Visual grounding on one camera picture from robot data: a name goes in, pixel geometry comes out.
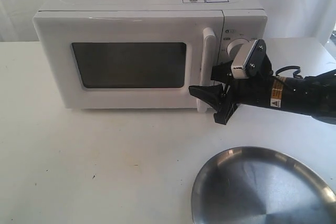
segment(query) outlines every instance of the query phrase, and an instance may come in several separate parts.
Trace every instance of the dark glass window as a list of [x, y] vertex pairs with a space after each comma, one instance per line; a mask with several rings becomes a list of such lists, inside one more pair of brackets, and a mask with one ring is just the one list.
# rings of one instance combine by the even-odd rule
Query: dark glass window
[[186, 44], [72, 43], [86, 88], [180, 88]]

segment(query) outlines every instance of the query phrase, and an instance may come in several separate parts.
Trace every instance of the table surface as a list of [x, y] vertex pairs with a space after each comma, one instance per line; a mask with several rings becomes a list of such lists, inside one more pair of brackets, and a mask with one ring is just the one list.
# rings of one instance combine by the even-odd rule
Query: table surface
[[[274, 70], [336, 67], [314, 39], [269, 39]], [[39, 42], [0, 43], [1, 223], [192, 223], [194, 179], [236, 146], [284, 152], [336, 190], [336, 126], [242, 105], [227, 126], [196, 110], [65, 109]]]

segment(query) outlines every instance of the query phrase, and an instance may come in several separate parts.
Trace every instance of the stainless steel plate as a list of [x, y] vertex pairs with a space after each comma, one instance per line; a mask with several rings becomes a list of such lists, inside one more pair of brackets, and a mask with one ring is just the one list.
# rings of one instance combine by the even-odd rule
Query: stainless steel plate
[[311, 169], [276, 151], [237, 147], [212, 157], [192, 191], [195, 224], [336, 223], [336, 195]]

